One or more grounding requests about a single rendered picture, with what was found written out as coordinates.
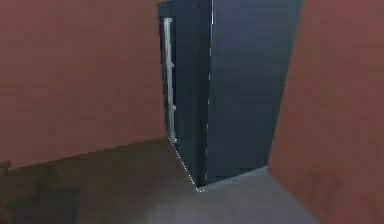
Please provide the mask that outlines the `dark blue-grey fridge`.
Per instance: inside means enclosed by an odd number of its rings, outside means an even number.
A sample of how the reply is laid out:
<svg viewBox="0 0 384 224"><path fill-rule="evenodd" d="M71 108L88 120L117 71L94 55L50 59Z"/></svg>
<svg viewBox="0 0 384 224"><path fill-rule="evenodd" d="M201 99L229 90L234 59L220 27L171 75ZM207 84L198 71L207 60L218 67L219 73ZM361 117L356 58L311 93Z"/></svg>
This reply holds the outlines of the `dark blue-grey fridge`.
<svg viewBox="0 0 384 224"><path fill-rule="evenodd" d="M164 18L183 168L199 192L267 166L303 0L162 0L157 5L166 133Z"/></svg>

